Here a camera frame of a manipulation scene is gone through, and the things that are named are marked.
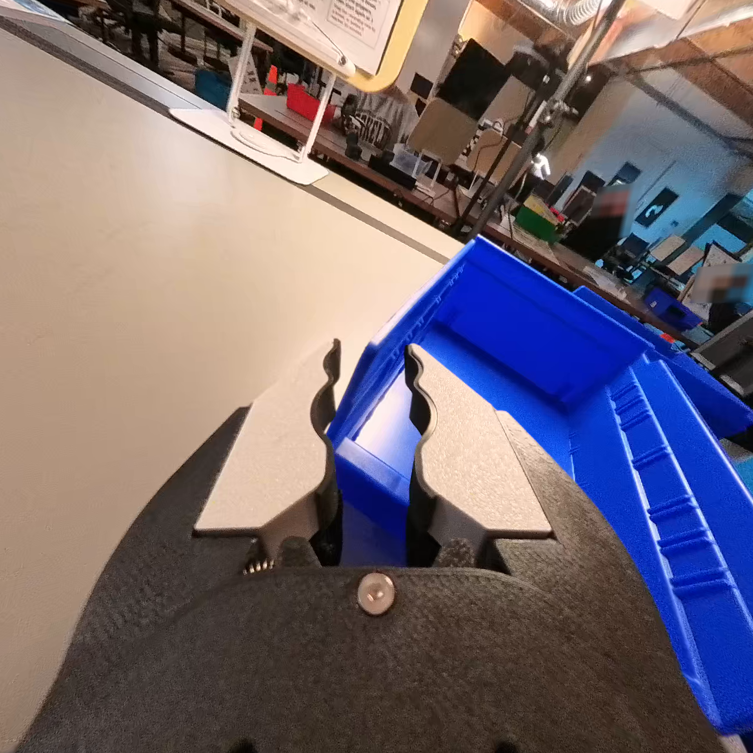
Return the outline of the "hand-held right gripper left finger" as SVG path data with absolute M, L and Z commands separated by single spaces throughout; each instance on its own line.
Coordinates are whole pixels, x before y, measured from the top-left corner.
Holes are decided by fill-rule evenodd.
M 340 564 L 343 503 L 334 447 L 334 386 L 342 345 L 326 341 L 250 405 L 193 533 L 250 537 L 266 566 L 290 537 L 309 542 L 323 566 Z

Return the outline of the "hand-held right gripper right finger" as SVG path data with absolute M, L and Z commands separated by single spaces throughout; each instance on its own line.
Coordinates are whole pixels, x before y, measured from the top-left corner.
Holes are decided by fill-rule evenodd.
M 422 346 L 404 351 L 409 420 L 419 432 L 409 481 L 406 560 L 430 567 L 455 540 L 483 562 L 498 539 L 552 537 L 547 514 L 503 426 L 507 414 Z

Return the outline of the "blue plastic bin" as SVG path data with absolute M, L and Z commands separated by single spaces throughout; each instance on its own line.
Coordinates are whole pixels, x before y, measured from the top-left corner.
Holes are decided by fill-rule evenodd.
M 643 302 L 662 322 L 680 332 L 690 331 L 704 321 L 662 287 L 650 288 L 645 293 Z
M 344 499 L 404 537 L 419 433 L 404 350 L 422 346 L 513 416 L 633 558 L 701 709 L 751 733 L 751 492 L 648 343 L 485 239 L 367 345 L 329 436 Z
M 574 294 L 648 343 L 648 358 L 667 365 L 717 438 L 732 438 L 751 428 L 751 409 L 689 355 L 665 340 L 658 330 L 641 323 L 588 287 L 580 286 Z

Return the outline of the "green box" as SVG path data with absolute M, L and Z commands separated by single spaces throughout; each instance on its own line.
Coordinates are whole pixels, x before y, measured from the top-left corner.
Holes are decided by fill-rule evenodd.
M 528 196 L 517 207 L 514 218 L 517 226 L 539 240 L 549 244 L 560 240 L 560 216 L 539 196 Z

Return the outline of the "grey board stand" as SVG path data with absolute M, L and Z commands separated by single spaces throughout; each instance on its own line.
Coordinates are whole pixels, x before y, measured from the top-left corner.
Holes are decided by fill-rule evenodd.
M 752 312 L 691 353 L 712 375 L 742 395 L 752 390 Z

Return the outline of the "grey metal pole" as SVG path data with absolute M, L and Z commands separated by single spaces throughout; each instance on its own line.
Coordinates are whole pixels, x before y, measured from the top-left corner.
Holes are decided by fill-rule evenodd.
M 592 32 L 557 89 L 548 98 L 543 98 L 538 94 L 532 103 L 530 116 L 522 116 L 520 125 L 526 126 L 526 139 L 499 183 L 495 185 L 494 190 L 486 200 L 485 206 L 480 210 L 473 227 L 463 235 L 464 240 L 473 240 L 479 236 L 495 209 L 504 202 L 507 191 L 517 180 L 520 172 L 528 166 L 544 130 L 551 125 L 552 119 L 557 114 L 564 111 L 567 96 L 586 71 L 593 55 L 614 25 L 624 5 L 625 1 L 610 2 L 602 13 L 596 15 Z

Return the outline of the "red plastic tray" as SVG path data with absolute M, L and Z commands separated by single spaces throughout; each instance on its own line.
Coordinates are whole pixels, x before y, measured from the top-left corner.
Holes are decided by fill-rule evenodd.
M 286 92 L 286 108 L 313 122 L 318 112 L 320 101 L 310 95 L 306 87 L 302 84 L 288 84 Z M 322 126 L 328 126 L 332 123 L 336 113 L 336 106 L 329 102 L 322 116 Z

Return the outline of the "blue bag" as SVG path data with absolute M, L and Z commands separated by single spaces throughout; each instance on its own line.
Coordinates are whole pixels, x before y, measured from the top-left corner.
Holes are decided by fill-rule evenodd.
M 231 93 L 232 79 L 226 71 L 196 69 L 194 71 L 194 93 L 204 101 L 221 109 L 227 110 Z

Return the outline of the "red plastic object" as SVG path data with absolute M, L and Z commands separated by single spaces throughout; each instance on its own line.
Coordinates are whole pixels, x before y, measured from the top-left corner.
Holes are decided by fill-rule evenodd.
M 267 73 L 267 78 L 264 86 L 264 95 L 265 96 L 277 96 L 277 83 L 278 83 L 278 69 L 277 66 L 274 64 L 271 64 Z M 264 125 L 264 121 L 262 118 L 255 117 L 253 127 L 258 130 L 262 131 Z

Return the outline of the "document stand with instruction sheet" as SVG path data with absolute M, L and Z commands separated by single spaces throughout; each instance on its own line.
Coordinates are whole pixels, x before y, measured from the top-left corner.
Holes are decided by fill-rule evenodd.
M 322 126 L 336 80 L 378 92 L 392 85 L 407 58 L 427 1 L 236 1 L 220 2 L 246 22 L 228 104 L 219 109 L 171 108 L 184 126 L 228 147 L 289 182 L 309 186 L 328 171 L 309 154 Z M 240 94 L 255 34 L 262 30 L 325 72 L 313 126 L 304 144 L 284 146 L 245 124 Z

